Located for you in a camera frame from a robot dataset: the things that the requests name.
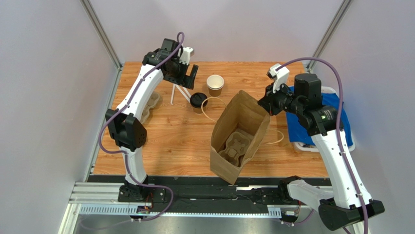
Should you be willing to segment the black coffee cup lid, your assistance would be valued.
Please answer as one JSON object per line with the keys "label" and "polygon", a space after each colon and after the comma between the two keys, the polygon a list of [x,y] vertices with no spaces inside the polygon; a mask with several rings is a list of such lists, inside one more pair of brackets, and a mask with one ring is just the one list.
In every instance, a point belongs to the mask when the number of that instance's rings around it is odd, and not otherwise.
{"label": "black coffee cup lid", "polygon": [[191,95],[189,102],[191,104],[192,107],[194,108],[201,108],[201,107],[205,107],[207,105],[207,101],[203,104],[203,101],[205,101],[207,99],[207,95],[204,93],[194,93],[193,95]]}

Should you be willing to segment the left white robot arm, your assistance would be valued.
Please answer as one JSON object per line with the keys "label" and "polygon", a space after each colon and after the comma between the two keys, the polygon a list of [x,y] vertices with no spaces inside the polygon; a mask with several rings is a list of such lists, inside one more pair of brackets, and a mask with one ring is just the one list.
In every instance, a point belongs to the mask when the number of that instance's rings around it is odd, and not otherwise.
{"label": "left white robot arm", "polygon": [[184,47],[184,33],[177,40],[164,39],[162,46],[147,53],[142,61],[140,73],[125,99],[114,110],[105,113],[110,137],[119,147],[116,151],[123,156],[126,169],[124,185],[120,187],[119,201],[143,201],[156,188],[148,184],[144,168],[143,146],[147,140],[147,130],[141,123],[142,114],[155,88],[166,80],[186,89],[194,88],[198,66],[194,65],[187,74],[194,49]]}

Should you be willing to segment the brown paper bag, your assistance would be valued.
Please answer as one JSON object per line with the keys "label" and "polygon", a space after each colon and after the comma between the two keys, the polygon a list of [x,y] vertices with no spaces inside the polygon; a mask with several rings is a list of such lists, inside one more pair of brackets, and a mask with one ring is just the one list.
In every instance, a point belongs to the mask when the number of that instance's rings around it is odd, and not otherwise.
{"label": "brown paper bag", "polygon": [[234,185],[243,167],[264,144],[270,115],[254,97],[240,90],[214,123],[210,140],[210,170]]}

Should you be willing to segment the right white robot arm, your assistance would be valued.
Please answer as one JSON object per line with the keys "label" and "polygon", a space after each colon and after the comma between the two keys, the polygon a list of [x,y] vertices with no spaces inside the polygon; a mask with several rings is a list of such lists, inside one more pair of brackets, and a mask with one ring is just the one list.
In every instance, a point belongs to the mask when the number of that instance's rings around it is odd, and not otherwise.
{"label": "right white robot arm", "polygon": [[291,176],[279,184],[281,200],[297,200],[310,206],[331,231],[383,213],[383,203],[372,198],[356,172],[343,124],[336,122],[338,110],[323,104],[320,79],[314,74],[299,74],[290,88],[286,76],[270,78],[272,83],[258,104],[272,116],[285,111],[298,117],[317,147],[332,185],[332,191],[327,192]]}

